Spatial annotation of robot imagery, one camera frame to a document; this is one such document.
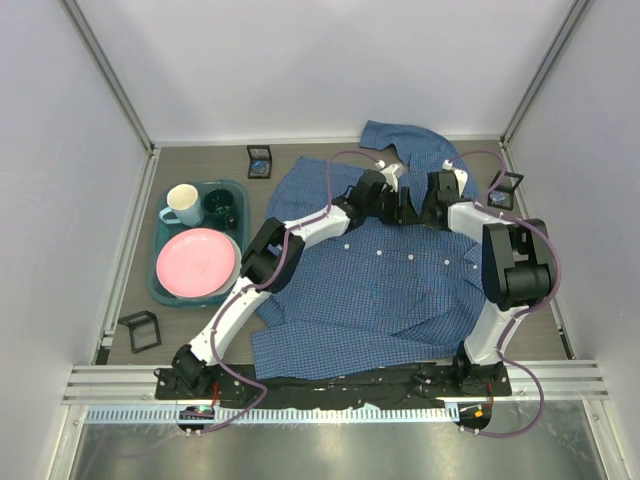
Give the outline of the blue plaid shirt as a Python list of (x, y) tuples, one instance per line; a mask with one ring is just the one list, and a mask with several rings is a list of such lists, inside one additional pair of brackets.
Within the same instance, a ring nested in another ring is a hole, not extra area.
[[(427, 173), (458, 156), (444, 137), (401, 124), (367, 122), (360, 145), (395, 147), (408, 166), (400, 185), (416, 210)], [(326, 171), (325, 160), (300, 157), (272, 194), (267, 218), (325, 208)], [(319, 380), (455, 355), (485, 303), (480, 266), (480, 245), (464, 235), (368, 218), (305, 251), (286, 288), (259, 306), (268, 328), (252, 336), (256, 376)]]

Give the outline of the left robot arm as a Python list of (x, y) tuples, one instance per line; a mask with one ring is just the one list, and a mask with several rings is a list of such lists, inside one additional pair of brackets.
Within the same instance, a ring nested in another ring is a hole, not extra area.
[(213, 366), (257, 307), (291, 281), (303, 252), (359, 228), (369, 217), (393, 219), (405, 171), (400, 163), (367, 170), (355, 186), (314, 214), (287, 222), (267, 219), (244, 253), (227, 299), (206, 327), (178, 349), (170, 378), (158, 382), (186, 398), (209, 394), (215, 383)]

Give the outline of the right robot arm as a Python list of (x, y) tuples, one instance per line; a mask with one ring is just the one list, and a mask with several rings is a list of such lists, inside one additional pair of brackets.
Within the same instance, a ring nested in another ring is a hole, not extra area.
[(492, 213), (463, 198), (465, 174), (451, 168), (427, 175), (422, 218), (429, 227), (462, 234), (481, 247), (486, 301), (453, 357), (451, 382), (464, 395), (484, 396), (502, 381), (503, 350), (521, 321), (555, 295), (558, 262), (543, 220)]

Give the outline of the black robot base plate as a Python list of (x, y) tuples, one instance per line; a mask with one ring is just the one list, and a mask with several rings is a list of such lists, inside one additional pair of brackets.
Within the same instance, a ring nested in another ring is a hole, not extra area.
[[(158, 400), (204, 401), (216, 399), (225, 408), (242, 409), (254, 402), (261, 390), (246, 384), (219, 366), (204, 369), (208, 384), (193, 391), (171, 368), (154, 371)], [(343, 410), (366, 403), (380, 409), (430, 408), (446, 398), (508, 397), (512, 394), (507, 369), (498, 364), (483, 367), (479, 374), (462, 378), (450, 364), (413, 363), (378, 368), (358, 374), (322, 380), (277, 377), (261, 382), (267, 389), (261, 409)]]

